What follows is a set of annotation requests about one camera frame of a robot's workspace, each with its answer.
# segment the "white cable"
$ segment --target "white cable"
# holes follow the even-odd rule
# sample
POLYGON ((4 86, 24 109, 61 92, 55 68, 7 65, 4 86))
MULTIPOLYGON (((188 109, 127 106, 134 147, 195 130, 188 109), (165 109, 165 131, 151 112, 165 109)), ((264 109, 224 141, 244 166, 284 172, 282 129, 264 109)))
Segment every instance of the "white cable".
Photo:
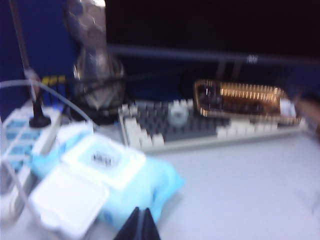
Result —
MULTIPOLYGON (((51 89, 50 87, 46 86, 45 84, 37 81, 37 80, 32 80, 32 79, 19 79, 19 80, 7 80, 7 81, 2 81, 0 82, 0 89, 4 89, 4 88, 9 88, 9 87, 17 87, 17 86, 29 86, 29 85, 37 85, 40 88, 44 89, 45 91, 49 92, 50 94, 52 94, 53 96, 57 97, 59 100, 61 100, 63 103, 65 103, 66 105, 68 105, 70 108, 72 108, 73 110, 75 110, 78 114, 80 114, 85 120, 87 120, 89 123, 92 123, 92 126, 95 129, 100 128, 100 126, 98 126, 97 124, 95 124, 92 119, 84 112, 82 111, 78 106, 76 106, 75 104, 73 104, 71 101, 69 101, 68 99, 66 99, 64 96, 62 96, 61 94, 59 94, 58 92, 56 92, 55 90, 51 89)), ((43 227, 43 225, 41 224, 40 221, 40 216, 38 215, 38 213, 35 211, 35 209, 33 208, 32 204, 29 203, 28 201, 28 196, 25 193, 25 191, 23 190, 23 187, 18 179, 18 177, 15 174, 15 170, 13 169, 13 167, 11 166, 11 164, 7 161, 7 160, 2 160, 2 163, 5 165, 5 167, 7 168, 9 174, 12 177, 12 180, 14 181, 17 190, 19 192, 19 195, 21 196, 25 206, 29 209, 29 211, 31 212, 33 218, 35 219, 36 223, 41 227, 41 229, 45 230, 47 233, 49 233, 49 235, 56 240, 59 240, 60 238, 51 231, 48 231, 47 229, 45 229, 43 227)))
POLYGON ((33 80, 33 79, 22 79, 22 80, 7 80, 7 81, 2 81, 0 82, 0 89, 4 89, 4 88, 9 88, 9 87, 17 87, 17 86, 30 86, 30 85, 37 85, 40 88, 46 90, 47 92, 49 92, 50 94, 54 95, 55 97, 57 97, 59 100, 61 100, 61 102, 63 102, 64 104, 68 105, 70 108, 72 108, 73 110, 75 110, 78 114, 80 114, 86 121, 92 123, 94 128, 98 128, 99 126, 96 125, 92 119, 84 112, 82 111, 78 106, 76 106, 75 104, 73 104, 71 101, 69 101, 68 99, 66 99, 64 96, 62 96, 61 94, 59 94, 58 92, 56 92, 55 90, 51 89, 50 87, 48 87, 47 85, 43 84, 42 82, 39 82, 37 80, 33 80))
POLYGON ((6 161, 3 160, 1 161, 2 164, 4 164, 4 166, 6 167, 6 169, 8 170, 9 174, 12 177, 12 180, 14 181, 16 188, 19 192, 19 196, 22 198, 22 201, 24 202, 25 206, 29 209, 30 213, 32 214, 35 222, 37 223, 37 225, 40 227, 40 229, 44 230, 47 234, 49 234, 49 236, 51 237, 51 239, 54 240, 61 240, 60 237, 58 237, 54 232, 47 230, 41 223, 40 220, 40 216, 38 215, 38 213, 36 212, 36 210, 34 209, 34 207, 32 206, 32 204, 30 204, 30 202, 28 201, 28 196, 25 193, 16 173, 15 170, 13 169, 13 167, 11 166, 11 164, 6 161))

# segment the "gold plastic tray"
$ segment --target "gold plastic tray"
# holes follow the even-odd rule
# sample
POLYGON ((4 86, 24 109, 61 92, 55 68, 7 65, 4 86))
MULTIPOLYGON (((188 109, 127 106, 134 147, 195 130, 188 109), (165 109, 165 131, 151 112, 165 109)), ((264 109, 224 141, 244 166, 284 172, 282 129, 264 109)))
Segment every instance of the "gold plastic tray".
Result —
POLYGON ((281 115, 280 99, 288 99, 288 96, 281 88, 275 86, 200 79, 194 84, 194 98, 197 110, 204 117, 249 118, 253 121, 289 125, 298 124, 301 120, 300 116, 281 115), (201 91, 208 88, 216 90, 215 96, 218 96, 225 106, 230 106, 229 109, 222 105, 212 107, 205 103, 201 99, 201 94, 204 94, 201 91), (256 111, 245 112, 245 108, 256 108, 256 111))

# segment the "black cable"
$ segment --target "black cable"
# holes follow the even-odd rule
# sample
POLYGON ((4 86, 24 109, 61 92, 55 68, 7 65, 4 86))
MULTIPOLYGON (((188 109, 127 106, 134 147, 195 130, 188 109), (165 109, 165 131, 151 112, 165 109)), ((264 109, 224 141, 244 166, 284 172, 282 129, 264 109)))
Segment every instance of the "black cable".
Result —
MULTIPOLYGON (((120 83, 128 83, 128 82, 134 82, 134 81, 139 81, 139 80, 144 80, 144 79, 149 79, 149 78, 155 78, 155 77, 161 77, 161 76, 168 76, 168 75, 174 75, 174 74, 179 74, 183 73, 186 70, 190 69, 189 67, 183 67, 183 68, 176 68, 176 69, 171 69, 171 70, 166 70, 166 71, 159 71, 159 72, 148 72, 148 73, 142 73, 142 74, 136 74, 136 75, 129 75, 129 76, 123 76, 123 77, 110 77, 106 78, 105 82, 102 82, 101 84, 90 88, 86 92, 79 93, 77 95, 74 95, 72 98, 82 98, 88 94, 91 94, 92 92, 103 89, 105 87, 108 87, 114 83, 120 82, 120 83)), ((85 83, 90 83, 92 80, 90 78, 86 78, 85 81, 80 81, 78 80, 78 84, 85 84, 85 83)))

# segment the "keyboard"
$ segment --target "keyboard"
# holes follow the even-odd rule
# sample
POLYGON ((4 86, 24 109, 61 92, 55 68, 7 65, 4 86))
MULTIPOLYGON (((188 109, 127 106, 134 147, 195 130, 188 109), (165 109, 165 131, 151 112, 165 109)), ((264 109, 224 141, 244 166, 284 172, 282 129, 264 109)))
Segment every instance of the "keyboard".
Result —
POLYGON ((307 129, 304 119, 298 125, 283 125, 203 117, 194 109, 192 99, 124 104, 118 113, 124 144, 145 153, 281 136, 307 129))

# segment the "blue wall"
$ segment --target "blue wall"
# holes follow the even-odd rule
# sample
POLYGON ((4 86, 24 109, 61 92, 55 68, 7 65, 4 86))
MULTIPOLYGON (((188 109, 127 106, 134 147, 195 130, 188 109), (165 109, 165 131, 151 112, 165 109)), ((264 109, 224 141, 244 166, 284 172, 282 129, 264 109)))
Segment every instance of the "blue wall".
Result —
MULTIPOLYGON (((73 75, 77 57, 75 42, 63 20, 65 0, 16 0, 30 65, 40 77, 73 75)), ((0 81, 22 79, 23 67, 9 0, 0 0, 0 81)), ((1 90, 0 112, 4 119, 28 99, 26 87, 1 90)))

